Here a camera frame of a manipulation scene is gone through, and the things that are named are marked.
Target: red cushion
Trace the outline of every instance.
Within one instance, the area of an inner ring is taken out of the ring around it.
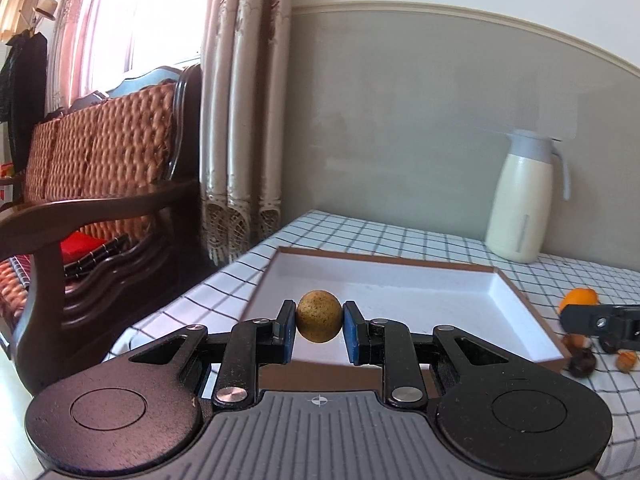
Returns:
[[[69,238],[60,242],[60,248],[62,249],[62,262],[65,265],[70,264],[71,262],[76,262],[91,251],[95,251],[106,241],[107,240],[94,238],[81,233],[80,231],[76,231],[72,233]]]

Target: chair armrest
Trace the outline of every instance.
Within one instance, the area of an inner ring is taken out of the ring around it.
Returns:
[[[195,180],[160,181],[117,196],[15,205],[0,212],[0,260],[32,254],[87,224],[154,213],[197,190]]]
[[[6,209],[12,208],[15,205],[15,202],[11,200],[11,202],[5,202],[0,205],[0,213]]]
[[[6,321],[0,317],[0,348],[4,350],[6,356],[11,359],[11,345],[13,344],[11,329]]]
[[[24,182],[24,174],[0,177],[0,186],[13,186]]]

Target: wall molding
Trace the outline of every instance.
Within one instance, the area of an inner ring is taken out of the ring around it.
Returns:
[[[323,14],[326,12],[352,12],[352,11],[383,11],[383,12],[424,12],[427,14],[440,14],[455,16],[468,20],[496,23],[506,27],[518,28],[526,32],[532,32],[539,36],[545,36],[551,40],[560,41],[574,48],[607,61],[633,75],[640,77],[640,68],[633,63],[610,53],[588,41],[581,40],[570,34],[565,34],[557,29],[545,27],[537,23],[528,22],[519,18],[513,18],[504,14],[488,12],[487,10],[469,9],[467,7],[448,6],[443,4],[430,4],[419,2],[337,2],[332,4],[314,4],[297,6],[292,9],[293,16],[304,14]]]

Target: white thermos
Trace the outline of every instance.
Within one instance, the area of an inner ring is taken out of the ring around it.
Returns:
[[[567,163],[551,138],[529,130],[515,130],[509,136],[511,149],[495,189],[485,243],[498,256],[528,264],[538,257],[549,220],[552,155],[562,162],[565,200],[571,196],[571,181]]]

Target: white tray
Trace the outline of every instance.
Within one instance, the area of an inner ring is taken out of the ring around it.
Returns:
[[[340,303],[355,301],[365,319],[386,317],[425,334],[436,325],[454,325],[552,370],[562,370],[569,357],[526,297],[494,267],[280,248],[241,320],[273,319],[284,300],[298,302],[316,289]],[[350,366],[341,332],[324,344],[297,333],[293,359]]]

